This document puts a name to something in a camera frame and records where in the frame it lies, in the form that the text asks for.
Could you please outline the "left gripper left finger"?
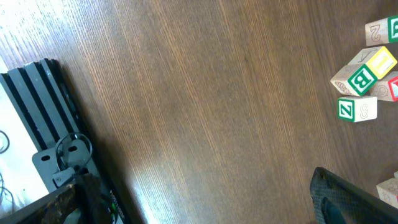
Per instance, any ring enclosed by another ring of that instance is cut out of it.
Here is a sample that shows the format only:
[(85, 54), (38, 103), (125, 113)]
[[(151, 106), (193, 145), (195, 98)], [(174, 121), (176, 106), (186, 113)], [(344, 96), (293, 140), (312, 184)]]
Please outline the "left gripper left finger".
[(71, 183), (2, 218), (1, 223), (64, 223), (75, 210), (81, 212), (82, 223), (108, 223), (100, 185), (93, 174), (78, 175)]

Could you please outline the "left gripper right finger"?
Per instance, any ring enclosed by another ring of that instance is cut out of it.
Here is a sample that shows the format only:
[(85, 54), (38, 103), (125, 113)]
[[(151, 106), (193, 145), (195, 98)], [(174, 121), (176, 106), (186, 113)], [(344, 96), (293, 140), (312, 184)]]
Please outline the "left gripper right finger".
[(323, 167), (310, 182), (317, 223), (397, 223), (397, 209)]

